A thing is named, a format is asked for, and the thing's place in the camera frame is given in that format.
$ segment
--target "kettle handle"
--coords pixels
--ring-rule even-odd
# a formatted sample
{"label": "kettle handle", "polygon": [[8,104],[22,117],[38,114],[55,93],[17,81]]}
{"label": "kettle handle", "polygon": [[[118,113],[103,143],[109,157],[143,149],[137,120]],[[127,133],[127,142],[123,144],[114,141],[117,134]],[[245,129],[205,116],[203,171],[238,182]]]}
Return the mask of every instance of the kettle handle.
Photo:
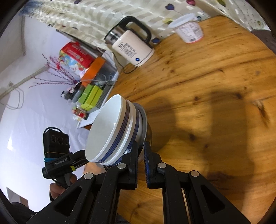
{"label": "kettle handle", "polygon": [[[134,31],[131,28],[128,28],[126,25],[129,24],[130,22],[134,22],[136,25],[138,25],[140,28],[142,28],[146,33],[147,33],[147,37],[144,40],[136,31]],[[133,33],[135,33],[136,36],[138,36],[142,41],[144,41],[146,44],[148,44],[152,38],[152,33],[150,32],[150,30],[144,25],[142,24],[138,19],[136,19],[133,16],[127,16],[124,17],[119,23],[118,23],[119,27],[121,27],[124,31],[130,30]]]}

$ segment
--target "wall socket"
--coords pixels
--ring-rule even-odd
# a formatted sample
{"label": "wall socket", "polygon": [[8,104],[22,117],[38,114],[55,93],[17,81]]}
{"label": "wall socket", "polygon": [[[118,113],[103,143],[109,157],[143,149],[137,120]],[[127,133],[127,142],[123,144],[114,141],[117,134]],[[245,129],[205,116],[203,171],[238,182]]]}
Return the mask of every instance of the wall socket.
{"label": "wall socket", "polygon": [[8,83],[8,87],[12,87],[14,84],[10,81],[9,83]]}

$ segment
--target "wood grain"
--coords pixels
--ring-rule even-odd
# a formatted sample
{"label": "wood grain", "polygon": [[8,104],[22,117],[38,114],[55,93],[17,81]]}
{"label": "wood grain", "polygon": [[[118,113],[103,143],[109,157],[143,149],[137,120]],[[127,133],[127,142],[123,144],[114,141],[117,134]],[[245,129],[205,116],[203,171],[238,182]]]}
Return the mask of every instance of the wood grain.
{"label": "wood grain", "polygon": [[[145,108],[163,162],[198,170],[254,224],[276,196],[276,56],[226,17],[200,25],[201,41],[166,38],[111,96]],[[118,213],[163,223],[161,190],[146,187],[143,163],[138,179],[137,190],[121,192]]]}
{"label": "wood grain", "polygon": [[86,125],[86,126],[84,126],[84,128],[85,129],[87,129],[87,130],[90,130],[91,129],[91,127],[92,127],[92,125],[90,124],[90,125]]}

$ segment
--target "electric kettle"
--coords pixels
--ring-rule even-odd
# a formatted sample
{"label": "electric kettle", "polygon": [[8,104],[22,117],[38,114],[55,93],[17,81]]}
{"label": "electric kettle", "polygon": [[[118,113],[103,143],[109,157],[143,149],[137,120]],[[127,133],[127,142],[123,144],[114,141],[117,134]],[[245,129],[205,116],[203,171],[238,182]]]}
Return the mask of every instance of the electric kettle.
{"label": "electric kettle", "polygon": [[[130,22],[135,23],[146,32],[146,39],[143,39],[132,28],[127,27]],[[154,53],[153,47],[149,44],[151,38],[152,34],[144,24],[133,16],[127,16],[108,32],[104,40],[131,64],[139,67]]]}

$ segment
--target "stacked bowls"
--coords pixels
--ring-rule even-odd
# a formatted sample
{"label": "stacked bowls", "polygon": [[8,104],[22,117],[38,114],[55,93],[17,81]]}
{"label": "stacked bowls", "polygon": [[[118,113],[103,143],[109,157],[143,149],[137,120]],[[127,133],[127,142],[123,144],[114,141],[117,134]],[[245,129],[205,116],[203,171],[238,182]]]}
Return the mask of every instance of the stacked bowls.
{"label": "stacked bowls", "polygon": [[86,143],[86,159],[104,166],[116,165],[131,152],[134,141],[142,140],[142,131],[139,110],[121,95],[115,95],[95,118]]}

